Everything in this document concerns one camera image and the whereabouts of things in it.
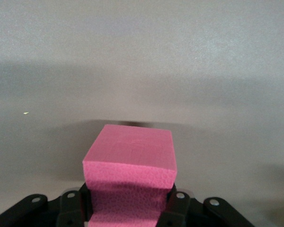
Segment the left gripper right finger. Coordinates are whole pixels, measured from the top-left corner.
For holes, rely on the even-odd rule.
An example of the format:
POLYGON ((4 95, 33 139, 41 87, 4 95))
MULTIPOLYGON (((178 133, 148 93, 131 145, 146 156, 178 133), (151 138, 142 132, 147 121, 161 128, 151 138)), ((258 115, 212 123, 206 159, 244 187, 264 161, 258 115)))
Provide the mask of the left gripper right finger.
POLYGON ((167 194, 167 205, 156 224, 158 227, 253 227, 226 200, 209 197, 204 202, 190 197, 173 186, 167 194))

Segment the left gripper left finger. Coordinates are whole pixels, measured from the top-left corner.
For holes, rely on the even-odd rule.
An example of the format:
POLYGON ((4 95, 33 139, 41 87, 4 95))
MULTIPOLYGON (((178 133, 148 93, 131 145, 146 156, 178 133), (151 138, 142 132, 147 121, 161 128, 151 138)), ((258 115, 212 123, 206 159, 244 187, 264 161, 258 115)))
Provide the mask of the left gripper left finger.
POLYGON ((49 201, 29 195, 0 214, 0 227, 83 227, 93 214, 91 193, 84 184, 49 201))

